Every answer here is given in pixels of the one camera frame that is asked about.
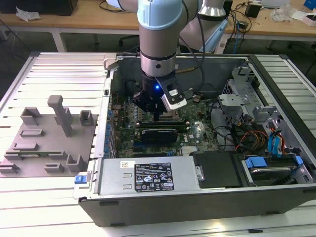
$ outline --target gray base plate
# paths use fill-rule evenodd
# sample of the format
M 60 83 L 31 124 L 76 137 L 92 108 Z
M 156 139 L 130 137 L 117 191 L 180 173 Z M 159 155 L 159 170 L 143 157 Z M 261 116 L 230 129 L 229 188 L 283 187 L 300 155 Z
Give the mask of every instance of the gray base plate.
M 62 127 L 57 125 L 55 121 L 56 115 L 42 115 L 42 117 L 35 118 L 38 126 L 26 126 L 24 123 L 21 125 L 20 130 L 15 136 L 13 143 L 8 151 L 13 151 L 15 143 L 37 143 L 39 148 L 37 152 L 49 151 L 65 151 L 70 154 L 74 160 L 77 160 L 79 154 L 85 162 L 84 168 L 86 170 L 92 141 L 97 122 L 97 115 L 93 115 L 93 126 L 81 126 L 79 115 L 72 115 L 72 128 L 73 133 L 71 137 L 66 137 Z M 42 129 L 43 136 L 40 137 L 21 137 L 22 130 L 27 129 Z M 47 173 L 45 163 L 59 162 L 64 167 L 64 172 Z M 66 159 L 51 159 L 49 157 L 26 157 L 22 160 L 4 159 L 0 164 L 14 163 L 19 167 L 18 173 L 0 173 L 0 177 L 64 177 L 75 176 L 78 172 L 71 172 L 66 165 Z

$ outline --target floor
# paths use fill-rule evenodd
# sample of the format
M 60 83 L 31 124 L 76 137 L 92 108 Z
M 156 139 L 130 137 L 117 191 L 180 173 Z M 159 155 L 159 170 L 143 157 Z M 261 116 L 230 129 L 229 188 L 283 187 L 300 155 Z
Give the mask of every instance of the floor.
M 7 41 L 0 41 L 0 98 L 3 97 L 14 78 L 22 68 L 29 52 L 23 44 L 8 33 Z M 50 33 L 18 32 L 18 37 L 31 51 L 56 52 L 56 47 Z M 99 44 L 94 44 L 92 34 L 63 34 L 69 52 L 121 52 L 139 44 L 138 38 L 127 39 L 119 46 L 122 35 L 99 35 Z M 237 47 L 241 54 L 286 54 L 294 64 L 305 73 L 316 60 L 316 50 L 312 49 L 313 42 L 275 41 L 272 48 L 266 48 L 267 40 L 244 40 Z M 233 53 L 235 42 L 231 42 L 224 53 Z M 308 79 L 316 84 L 316 65 L 309 71 Z

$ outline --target motherboard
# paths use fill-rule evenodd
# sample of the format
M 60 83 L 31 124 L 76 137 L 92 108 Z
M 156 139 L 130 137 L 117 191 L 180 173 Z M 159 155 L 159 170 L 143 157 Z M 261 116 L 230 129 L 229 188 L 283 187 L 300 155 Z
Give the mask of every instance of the motherboard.
M 112 95 L 118 158 L 188 156 L 195 151 L 218 150 L 207 116 L 208 104 L 188 102 L 187 106 L 163 113 L 158 122 L 142 111 L 131 97 Z

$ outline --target gray pillar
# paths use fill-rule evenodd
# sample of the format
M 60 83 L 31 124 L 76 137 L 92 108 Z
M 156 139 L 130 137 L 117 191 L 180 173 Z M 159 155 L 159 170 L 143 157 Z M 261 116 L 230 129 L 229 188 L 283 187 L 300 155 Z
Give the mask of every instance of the gray pillar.
M 71 128 L 71 123 L 67 119 L 63 103 L 63 97 L 61 95 L 51 95 L 48 99 L 48 106 L 52 107 L 55 111 L 57 119 L 64 130 L 66 137 L 71 137 L 73 129 Z

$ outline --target aluminum profile table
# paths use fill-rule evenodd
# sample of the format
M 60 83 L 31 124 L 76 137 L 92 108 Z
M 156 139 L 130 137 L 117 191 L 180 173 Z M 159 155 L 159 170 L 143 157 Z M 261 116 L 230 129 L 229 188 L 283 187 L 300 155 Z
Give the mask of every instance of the aluminum profile table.
M 257 58 L 280 88 L 283 95 L 316 137 L 316 89 L 289 60 L 278 55 L 257 55 Z M 259 89 L 269 105 L 274 105 L 263 86 Z
M 46 102 L 52 94 L 61 94 L 73 114 L 82 109 L 98 114 L 107 84 L 103 57 L 102 53 L 30 57 L 0 102 L 1 152 L 22 123 L 23 108 L 38 106 L 40 113 L 49 114 Z M 73 199 L 73 188 L 73 177 L 0 179 L 0 236 L 311 237 L 316 233 L 316 201 L 281 215 L 100 228 Z

